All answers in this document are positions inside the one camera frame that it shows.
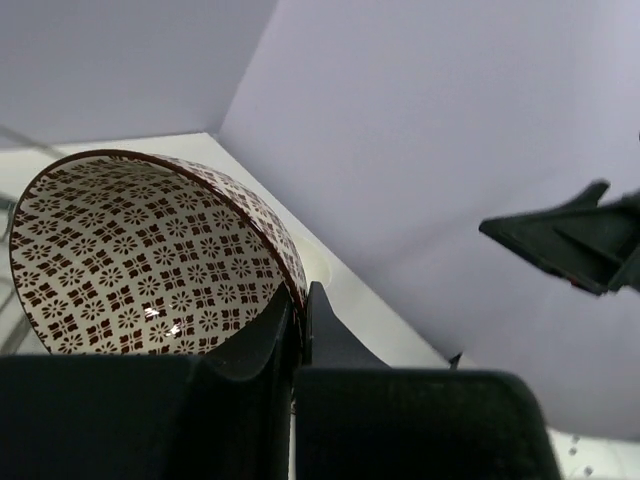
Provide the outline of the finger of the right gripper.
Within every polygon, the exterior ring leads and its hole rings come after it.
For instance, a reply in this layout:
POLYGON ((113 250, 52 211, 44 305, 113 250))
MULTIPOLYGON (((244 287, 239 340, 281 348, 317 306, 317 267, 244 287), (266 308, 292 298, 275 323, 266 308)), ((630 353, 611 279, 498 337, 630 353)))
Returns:
POLYGON ((548 209, 482 220, 479 231, 539 270, 594 296, 639 289, 639 192, 602 202, 596 180, 548 209))

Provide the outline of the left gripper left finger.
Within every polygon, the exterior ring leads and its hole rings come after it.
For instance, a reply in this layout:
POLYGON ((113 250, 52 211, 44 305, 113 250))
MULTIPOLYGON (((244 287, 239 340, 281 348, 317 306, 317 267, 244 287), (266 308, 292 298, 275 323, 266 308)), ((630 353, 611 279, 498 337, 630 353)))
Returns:
POLYGON ((1 361, 5 479, 284 479, 293 306, 279 289, 203 356, 1 361))

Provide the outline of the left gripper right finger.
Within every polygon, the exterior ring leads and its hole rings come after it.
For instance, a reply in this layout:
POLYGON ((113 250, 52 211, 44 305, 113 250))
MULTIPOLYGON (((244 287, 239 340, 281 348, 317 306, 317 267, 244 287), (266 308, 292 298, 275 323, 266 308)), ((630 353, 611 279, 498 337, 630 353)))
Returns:
POLYGON ((534 394, 495 370, 393 368, 310 287, 313 361, 295 380, 299 479, 557 479, 534 394))

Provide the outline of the brown patterned bowl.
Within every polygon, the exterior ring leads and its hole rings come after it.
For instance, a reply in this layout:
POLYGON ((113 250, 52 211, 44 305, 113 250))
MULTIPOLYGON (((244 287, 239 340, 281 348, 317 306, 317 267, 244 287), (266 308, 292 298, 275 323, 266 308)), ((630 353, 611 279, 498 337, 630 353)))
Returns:
POLYGON ((307 281, 280 217, 211 167, 90 150, 36 175, 14 210, 18 298, 53 354, 203 354, 307 281))

